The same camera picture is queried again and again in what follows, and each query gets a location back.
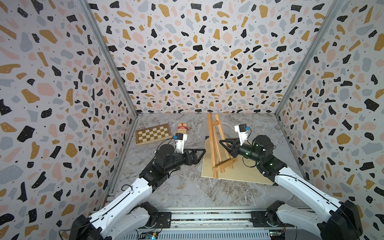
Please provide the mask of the wooden tabletop easel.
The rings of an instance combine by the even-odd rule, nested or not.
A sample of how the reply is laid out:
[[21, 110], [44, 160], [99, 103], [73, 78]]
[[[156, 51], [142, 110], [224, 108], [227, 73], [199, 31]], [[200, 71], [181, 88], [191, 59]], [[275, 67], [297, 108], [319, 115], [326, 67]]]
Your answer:
[[233, 169], [234, 163], [237, 161], [237, 159], [233, 158], [220, 144], [220, 140], [226, 140], [220, 115], [213, 115], [212, 113], [208, 113], [207, 117], [212, 161], [212, 173], [213, 178], [216, 180], [219, 178], [219, 173], [225, 173], [227, 168]]

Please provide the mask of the light wooden canvas board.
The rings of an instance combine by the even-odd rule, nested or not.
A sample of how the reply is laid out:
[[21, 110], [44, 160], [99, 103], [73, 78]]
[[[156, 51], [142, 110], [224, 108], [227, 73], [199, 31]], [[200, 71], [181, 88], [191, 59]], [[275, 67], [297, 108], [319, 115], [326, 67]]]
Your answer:
[[[211, 160], [211, 146], [210, 140], [205, 140], [206, 153], [203, 157], [202, 173], [204, 178], [213, 179], [212, 160]], [[224, 173], [218, 172], [218, 179], [230, 180], [238, 182], [248, 182], [263, 185], [273, 185], [274, 183], [268, 178], [264, 177], [259, 170], [255, 168], [248, 168], [243, 163], [242, 156], [237, 157], [237, 161], [234, 163], [234, 168], [226, 168]]]

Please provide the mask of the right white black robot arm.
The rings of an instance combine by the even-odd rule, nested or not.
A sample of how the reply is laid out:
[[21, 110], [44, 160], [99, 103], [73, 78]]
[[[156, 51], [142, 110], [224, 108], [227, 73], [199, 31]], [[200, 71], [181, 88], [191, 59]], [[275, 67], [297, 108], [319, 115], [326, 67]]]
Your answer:
[[299, 197], [311, 212], [293, 208], [283, 201], [275, 201], [267, 209], [265, 222], [271, 227], [293, 225], [310, 232], [323, 240], [358, 240], [363, 235], [358, 207], [322, 192], [296, 174], [286, 163], [273, 155], [275, 148], [266, 135], [256, 136], [251, 145], [239, 138], [216, 140], [209, 138], [211, 151], [224, 148], [236, 158], [241, 156], [255, 162], [262, 176]]

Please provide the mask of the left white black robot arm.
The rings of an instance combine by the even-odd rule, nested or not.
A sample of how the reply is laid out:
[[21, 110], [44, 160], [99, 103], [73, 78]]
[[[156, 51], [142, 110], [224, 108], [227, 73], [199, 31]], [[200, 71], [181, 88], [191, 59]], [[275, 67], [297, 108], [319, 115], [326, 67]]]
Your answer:
[[156, 228], [159, 211], [147, 199], [172, 172], [197, 165], [205, 149], [178, 153], [172, 145], [160, 146], [139, 177], [108, 205], [89, 217], [80, 215], [69, 230], [71, 240], [119, 240], [139, 228]]

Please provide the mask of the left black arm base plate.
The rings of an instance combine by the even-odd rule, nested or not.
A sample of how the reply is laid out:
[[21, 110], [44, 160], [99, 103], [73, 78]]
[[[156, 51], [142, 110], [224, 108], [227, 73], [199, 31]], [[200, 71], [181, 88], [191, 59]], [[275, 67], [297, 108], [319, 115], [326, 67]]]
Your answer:
[[147, 223], [148, 228], [169, 229], [171, 227], [172, 213], [171, 212], [157, 212], [150, 215]]

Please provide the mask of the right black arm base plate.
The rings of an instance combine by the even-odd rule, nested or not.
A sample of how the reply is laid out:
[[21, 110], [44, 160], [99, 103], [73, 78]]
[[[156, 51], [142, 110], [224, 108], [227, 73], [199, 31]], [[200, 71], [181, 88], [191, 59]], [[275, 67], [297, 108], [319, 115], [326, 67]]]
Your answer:
[[266, 211], [252, 211], [250, 222], [254, 228], [266, 228], [270, 225], [267, 223]]

